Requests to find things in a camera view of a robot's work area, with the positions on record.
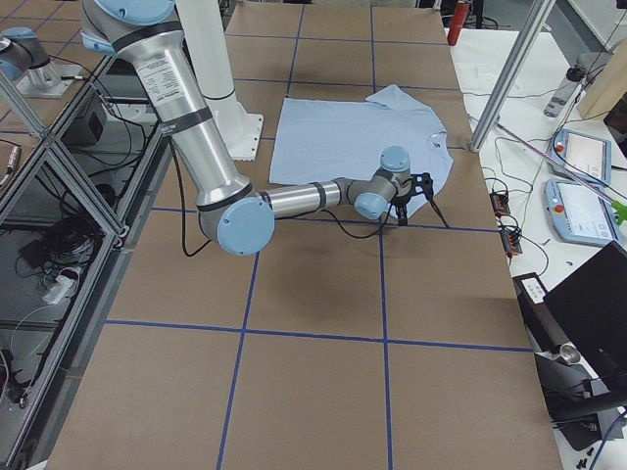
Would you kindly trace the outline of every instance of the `robotic arm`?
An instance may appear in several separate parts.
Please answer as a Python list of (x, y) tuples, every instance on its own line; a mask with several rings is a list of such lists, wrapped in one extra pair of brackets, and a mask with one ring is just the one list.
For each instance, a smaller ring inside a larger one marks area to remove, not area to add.
[(12, 81), (27, 72), (32, 86), (42, 90), (61, 83), (59, 71), (27, 27), (11, 27), (0, 33), (0, 71)]
[(171, 136), (198, 189), (203, 233), (226, 251), (243, 256), (261, 250), (275, 218), (346, 204), (368, 219), (377, 219), (392, 204), (401, 224), (407, 224), (405, 205), (411, 197), (433, 195), (428, 173), (411, 175), (409, 156), (400, 147), (383, 152), (381, 167), (369, 181), (339, 178), (255, 191), (235, 168), (183, 55), (183, 29), (173, 0), (83, 0), (82, 11), (85, 46), (134, 66), (164, 134)]

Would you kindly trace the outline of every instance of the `white table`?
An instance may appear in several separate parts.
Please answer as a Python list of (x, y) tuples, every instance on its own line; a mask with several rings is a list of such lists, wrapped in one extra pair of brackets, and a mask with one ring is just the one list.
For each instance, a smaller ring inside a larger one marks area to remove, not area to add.
[[(516, 34), (513, 31), (464, 29), (461, 32), (458, 45), (451, 48), (460, 88), (464, 92), (473, 93), (464, 94), (466, 110), (472, 117), (479, 118), (488, 101), (488, 96), (475, 95), (491, 92)], [(559, 51), (553, 37), (549, 33), (543, 32), (539, 35), (509, 96), (539, 95), (555, 89), (563, 79), (568, 67), (569, 64)], [(563, 115), (568, 110), (568, 107), (564, 108), (560, 117), (546, 117), (543, 114), (543, 109), (552, 95), (553, 93), (547, 93), (542, 97), (508, 98), (501, 111), (500, 123), (525, 139), (549, 138), (561, 124)], [(569, 119), (579, 118), (581, 116), (575, 108)], [(476, 120), (472, 119), (471, 125), (475, 123)], [(580, 130), (609, 139), (612, 141), (612, 164), (627, 165), (618, 146), (611, 139), (609, 131), (601, 120), (571, 122), (567, 123), (565, 128)], [(498, 130), (489, 134), (480, 152), (482, 165), (491, 168), (498, 178), (506, 182), (509, 190), (528, 190), (528, 185), (503, 175), (495, 150), (495, 139), (498, 137), (506, 136)], [(534, 145), (542, 150), (547, 148), (546, 142), (535, 142)], [(541, 158), (524, 149), (521, 145), (505, 140), (500, 140), (498, 146), (501, 150), (505, 172), (523, 180), (532, 181)], [(494, 176), (490, 169), (484, 169), (484, 174), (486, 177)], [(554, 177), (555, 175), (551, 173), (548, 165), (544, 163), (534, 184), (523, 226), (523, 234), (543, 245), (549, 255), (549, 267), (542, 276), (542, 281), (549, 290), (599, 250), (595, 247), (563, 243), (557, 237), (544, 202), (544, 182)], [(492, 187), (492, 181), (488, 181), (487, 184), (489, 188)], [(611, 186), (625, 194), (627, 192), (627, 174), (613, 171)], [(496, 188), (501, 189), (502, 186), (497, 183)], [(514, 192), (510, 194), (511, 212), (521, 223), (523, 222), (525, 201), (526, 195), (523, 193)], [(623, 236), (627, 237), (627, 224), (623, 224), (620, 230)], [(545, 265), (544, 255), (538, 248), (525, 240), (522, 241), (521, 246), (523, 254), (513, 258), (510, 266), (511, 275), (515, 276), (532, 271), (541, 272)], [(581, 458), (588, 457), (585, 450), (581, 452), (573, 450), (560, 432), (555, 432), (555, 439), (564, 469), (571, 470)], [(591, 457), (588, 457), (588, 466), (590, 466), (591, 461)], [(603, 469), (627, 469), (627, 440), (607, 443), (596, 466), (596, 470)]]

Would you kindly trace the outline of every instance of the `light blue t-shirt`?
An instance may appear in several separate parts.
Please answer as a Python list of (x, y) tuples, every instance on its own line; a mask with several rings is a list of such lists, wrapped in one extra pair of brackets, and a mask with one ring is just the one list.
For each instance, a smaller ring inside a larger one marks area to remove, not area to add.
[[(433, 110), (397, 85), (367, 97), (365, 103), (285, 98), (270, 182), (307, 184), (339, 177), (369, 180), (379, 168), (383, 149), (400, 145), (410, 154), (411, 173), (429, 172), (437, 194), (453, 166), (446, 137)], [(425, 203), (422, 196), (413, 198), (408, 214)]]

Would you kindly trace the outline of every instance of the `label sticker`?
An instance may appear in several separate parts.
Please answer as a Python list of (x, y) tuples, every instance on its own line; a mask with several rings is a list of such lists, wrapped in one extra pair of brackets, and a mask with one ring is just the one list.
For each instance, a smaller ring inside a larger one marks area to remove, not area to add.
[(176, 73), (165, 57), (140, 67), (137, 74), (155, 106), (183, 96)]

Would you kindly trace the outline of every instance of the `red fire extinguisher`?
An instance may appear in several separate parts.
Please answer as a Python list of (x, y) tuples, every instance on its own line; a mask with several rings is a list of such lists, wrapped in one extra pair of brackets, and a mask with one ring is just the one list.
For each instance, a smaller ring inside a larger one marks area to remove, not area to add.
[(468, 10), (470, 9), (470, 2), (468, 0), (459, 0), (455, 6), (455, 12), (453, 13), (453, 20), (451, 21), (451, 27), (449, 28), (449, 35), (447, 40), (450, 46), (455, 46), (458, 43), (459, 32), (463, 28), (463, 24), (468, 16)]

